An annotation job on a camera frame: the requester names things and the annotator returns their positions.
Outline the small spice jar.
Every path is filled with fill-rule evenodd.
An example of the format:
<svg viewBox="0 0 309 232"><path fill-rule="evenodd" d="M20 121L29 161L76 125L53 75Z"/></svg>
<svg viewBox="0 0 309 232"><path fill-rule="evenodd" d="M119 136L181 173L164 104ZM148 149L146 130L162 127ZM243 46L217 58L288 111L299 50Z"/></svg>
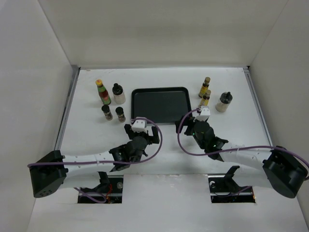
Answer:
<svg viewBox="0 0 309 232"><path fill-rule="evenodd" d="M117 107L117 108L115 109L115 112L116 112L116 114L117 114L117 116L118 116L118 120L119 120L120 122L125 122L126 117L125 117L123 108L119 106L119 107Z"/></svg>
<svg viewBox="0 0 309 232"><path fill-rule="evenodd" d="M105 118L110 121L113 119L113 116L111 114L111 111L110 111L110 108L109 108L109 105L103 105L102 108L101 108L102 112L104 113L104 116Z"/></svg>

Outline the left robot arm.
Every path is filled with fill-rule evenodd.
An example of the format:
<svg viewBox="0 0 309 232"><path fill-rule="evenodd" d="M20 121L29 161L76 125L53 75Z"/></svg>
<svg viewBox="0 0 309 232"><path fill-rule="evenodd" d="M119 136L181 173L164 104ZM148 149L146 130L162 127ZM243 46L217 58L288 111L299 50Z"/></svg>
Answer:
<svg viewBox="0 0 309 232"><path fill-rule="evenodd" d="M59 150L49 152L36 163L28 165L33 196L47 197L59 189L78 188L87 194L100 194L102 198L112 191L109 180L111 173L143 163L142 157L149 145L162 145L162 133L153 126L152 135L146 129L144 120L124 126L129 137L126 144L109 151L91 155L63 155Z"/></svg>

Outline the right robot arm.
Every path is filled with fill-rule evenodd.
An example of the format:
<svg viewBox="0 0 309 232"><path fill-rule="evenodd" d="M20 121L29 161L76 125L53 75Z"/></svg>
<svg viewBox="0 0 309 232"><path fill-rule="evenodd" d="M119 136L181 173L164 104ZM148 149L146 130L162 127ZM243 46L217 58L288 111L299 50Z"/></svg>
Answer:
<svg viewBox="0 0 309 232"><path fill-rule="evenodd" d="M211 180L210 186L219 192L237 193L246 187L274 189L287 198L295 198L302 184L309 179L309 172L295 156L280 146L275 148L250 148L235 145L217 137L213 128L195 117L175 122L176 132L192 136L203 155L233 166L223 177Z"/></svg>

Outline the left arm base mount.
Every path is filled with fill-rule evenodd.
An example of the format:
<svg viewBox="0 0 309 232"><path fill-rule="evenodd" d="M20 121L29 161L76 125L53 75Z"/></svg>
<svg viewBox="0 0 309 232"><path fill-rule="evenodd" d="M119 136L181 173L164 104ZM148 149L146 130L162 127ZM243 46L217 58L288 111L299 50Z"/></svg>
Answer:
<svg viewBox="0 0 309 232"><path fill-rule="evenodd" d="M123 175L107 175L98 172L98 183L93 188L79 189L77 203L119 204L123 198Z"/></svg>

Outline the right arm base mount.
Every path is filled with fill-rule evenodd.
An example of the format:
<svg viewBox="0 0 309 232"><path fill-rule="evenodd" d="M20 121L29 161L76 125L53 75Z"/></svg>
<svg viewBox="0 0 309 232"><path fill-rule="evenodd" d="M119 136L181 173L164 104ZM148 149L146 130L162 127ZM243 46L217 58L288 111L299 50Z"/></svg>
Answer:
<svg viewBox="0 0 309 232"><path fill-rule="evenodd" d="M225 174L208 176L212 203L255 203L251 186L239 186L233 179L239 166L232 166Z"/></svg>

